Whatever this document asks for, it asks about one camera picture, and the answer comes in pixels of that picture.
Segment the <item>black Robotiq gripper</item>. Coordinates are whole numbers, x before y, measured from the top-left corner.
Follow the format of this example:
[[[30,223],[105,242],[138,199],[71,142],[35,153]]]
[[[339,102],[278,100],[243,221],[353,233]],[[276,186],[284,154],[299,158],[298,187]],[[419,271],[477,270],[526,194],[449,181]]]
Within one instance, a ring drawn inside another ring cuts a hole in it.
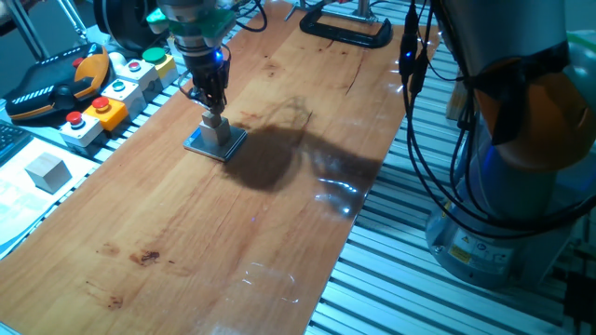
[[[186,56],[185,65],[192,75],[192,100],[199,101],[207,111],[222,114],[227,104],[225,90],[229,80],[230,61],[222,51],[211,51],[202,56]]]

